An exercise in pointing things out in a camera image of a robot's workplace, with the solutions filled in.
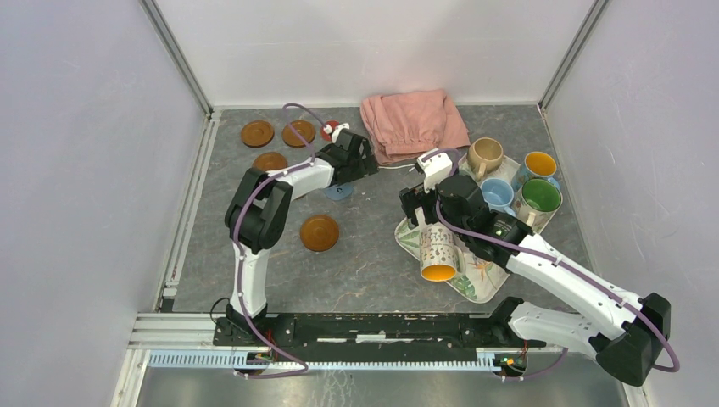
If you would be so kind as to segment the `white mug orange inside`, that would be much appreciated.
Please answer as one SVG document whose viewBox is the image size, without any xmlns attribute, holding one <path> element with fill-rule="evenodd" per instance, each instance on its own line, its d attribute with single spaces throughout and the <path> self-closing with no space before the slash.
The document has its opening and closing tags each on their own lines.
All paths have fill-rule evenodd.
<svg viewBox="0 0 719 407">
<path fill-rule="evenodd" d="M 458 274 L 464 256 L 454 244 L 453 232 L 446 226 L 434 224 L 421 232 L 419 261 L 425 280 L 446 282 Z"/>
</svg>

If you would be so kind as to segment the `floral leaf print tray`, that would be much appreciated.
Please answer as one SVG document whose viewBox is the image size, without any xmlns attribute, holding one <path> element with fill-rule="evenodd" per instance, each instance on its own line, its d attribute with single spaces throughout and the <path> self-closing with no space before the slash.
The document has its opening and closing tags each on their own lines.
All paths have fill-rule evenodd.
<svg viewBox="0 0 719 407">
<path fill-rule="evenodd" d="M 490 173 L 489 177 L 511 182 L 520 167 L 520 163 L 505 155 L 501 165 Z M 474 176 L 471 167 L 467 163 L 466 155 L 460 160 L 459 172 Z M 555 213 L 556 211 L 546 216 L 542 215 L 544 217 L 541 220 L 541 216 L 537 215 L 532 224 L 532 229 L 536 233 L 541 233 L 555 216 Z M 405 217 L 394 230 L 394 238 L 397 244 L 417 260 L 420 259 L 420 237 L 423 227 L 412 226 L 411 222 Z M 458 250 L 461 250 L 464 260 L 459 265 L 454 277 L 445 282 L 472 303 L 485 304 L 489 302 L 507 280 L 509 273 L 494 263 L 477 258 L 458 237 L 454 237 L 454 244 Z"/>
</svg>

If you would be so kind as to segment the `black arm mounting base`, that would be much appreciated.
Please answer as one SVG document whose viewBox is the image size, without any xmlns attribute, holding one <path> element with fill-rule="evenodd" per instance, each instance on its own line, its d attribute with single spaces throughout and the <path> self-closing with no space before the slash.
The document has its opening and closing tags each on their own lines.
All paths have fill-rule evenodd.
<svg viewBox="0 0 719 407">
<path fill-rule="evenodd" d="M 491 313 L 279 313 L 261 311 L 251 321 L 227 305 L 212 315 L 212 344 L 248 347 L 265 362 L 455 362 L 469 361 L 479 348 L 542 348 L 509 326 L 520 304 L 507 298 Z"/>
</svg>

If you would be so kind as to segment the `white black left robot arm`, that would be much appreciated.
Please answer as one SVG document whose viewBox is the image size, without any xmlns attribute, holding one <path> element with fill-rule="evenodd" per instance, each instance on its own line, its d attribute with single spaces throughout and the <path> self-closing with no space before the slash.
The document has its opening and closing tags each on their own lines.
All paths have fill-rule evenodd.
<svg viewBox="0 0 719 407">
<path fill-rule="evenodd" d="M 235 250 L 235 287 L 227 309 L 234 334 L 246 345 L 266 334 L 265 280 L 271 249 L 280 240 L 292 201 L 378 172 L 368 138 L 339 128 L 332 141 L 306 160 L 280 170 L 248 169 L 226 211 Z"/>
</svg>

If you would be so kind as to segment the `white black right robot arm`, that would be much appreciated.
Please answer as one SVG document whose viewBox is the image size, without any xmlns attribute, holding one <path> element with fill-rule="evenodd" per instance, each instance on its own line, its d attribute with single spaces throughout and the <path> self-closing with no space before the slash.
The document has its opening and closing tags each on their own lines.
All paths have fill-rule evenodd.
<svg viewBox="0 0 719 407">
<path fill-rule="evenodd" d="M 400 191 L 412 226 L 439 226 L 479 259 L 538 284 L 573 308 L 542 309 L 521 299 L 511 314 L 491 320 L 501 346 L 526 339 L 582 353 L 627 385 L 644 384 L 652 370 L 675 373 L 680 361 L 669 343 L 671 305 L 658 293 L 644 297 L 622 289 L 567 258 L 512 215 L 490 209 L 469 176 L 454 174 L 433 187 Z"/>
</svg>

